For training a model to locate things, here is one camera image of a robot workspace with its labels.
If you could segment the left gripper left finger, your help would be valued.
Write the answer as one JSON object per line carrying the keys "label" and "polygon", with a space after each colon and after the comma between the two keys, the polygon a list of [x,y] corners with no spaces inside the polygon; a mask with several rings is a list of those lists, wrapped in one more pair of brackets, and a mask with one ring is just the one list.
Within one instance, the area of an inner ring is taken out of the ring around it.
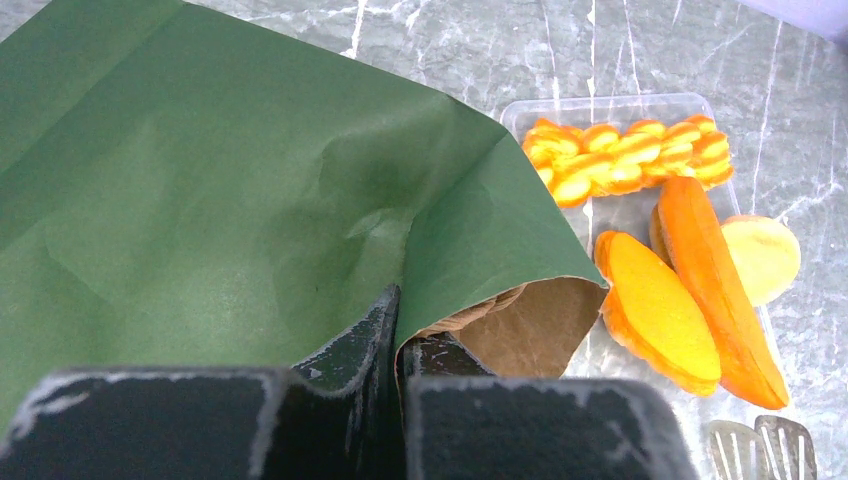
{"label": "left gripper left finger", "polygon": [[373,479],[392,464],[400,290],[292,366],[71,369],[27,395],[5,479]]}

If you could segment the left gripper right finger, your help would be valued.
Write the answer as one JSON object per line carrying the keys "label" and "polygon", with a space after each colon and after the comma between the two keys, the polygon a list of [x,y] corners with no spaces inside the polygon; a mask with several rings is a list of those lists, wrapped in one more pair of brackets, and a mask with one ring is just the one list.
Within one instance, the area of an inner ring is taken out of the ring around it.
{"label": "left gripper right finger", "polygon": [[409,479],[695,479],[677,420],[632,380],[498,377],[449,334],[406,343]]}

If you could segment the green paper bag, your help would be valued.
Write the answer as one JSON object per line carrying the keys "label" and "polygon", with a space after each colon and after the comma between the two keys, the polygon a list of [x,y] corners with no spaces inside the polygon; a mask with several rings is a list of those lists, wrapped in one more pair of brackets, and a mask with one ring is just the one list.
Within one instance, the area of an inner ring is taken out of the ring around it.
{"label": "green paper bag", "polygon": [[53,1],[1,44],[1,429],[52,371],[300,361],[401,289],[558,377],[605,284],[499,123],[182,1]]}

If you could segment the braided fake bread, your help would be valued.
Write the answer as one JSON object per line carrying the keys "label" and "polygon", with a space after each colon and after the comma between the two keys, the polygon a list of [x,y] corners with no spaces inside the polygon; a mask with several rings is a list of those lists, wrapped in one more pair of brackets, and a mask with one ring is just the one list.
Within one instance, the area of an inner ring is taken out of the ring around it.
{"label": "braided fake bread", "polygon": [[642,119],[625,132],[608,123],[579,129],[542,118],[525,134],[522,149],[560,208],[675,177],[693,177],[709,190],[734,173],[727,135],[703,114],[670,126]]}

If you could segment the long metal tweezers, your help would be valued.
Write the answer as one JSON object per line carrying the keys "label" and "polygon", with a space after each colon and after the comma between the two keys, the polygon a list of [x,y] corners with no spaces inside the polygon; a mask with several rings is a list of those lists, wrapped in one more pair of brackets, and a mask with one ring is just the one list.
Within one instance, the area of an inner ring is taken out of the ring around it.
{"label": "long metal tweezers", "polygon": [[707,452],[719,479],[816,480],[817,459],[808,429],[776,415],[754,425],[729,420],[707,424]]}

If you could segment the round pale fake bun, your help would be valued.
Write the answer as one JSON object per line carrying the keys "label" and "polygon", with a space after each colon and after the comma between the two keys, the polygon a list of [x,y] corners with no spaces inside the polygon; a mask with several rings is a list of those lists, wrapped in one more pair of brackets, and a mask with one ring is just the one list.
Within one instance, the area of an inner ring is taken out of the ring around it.
{"label": "round pale fake bun", "polygon": [[765,216],[735,215],[721,231],[754,307],[775,300],[791,286],[800,271],[801,251],[786,225]]}

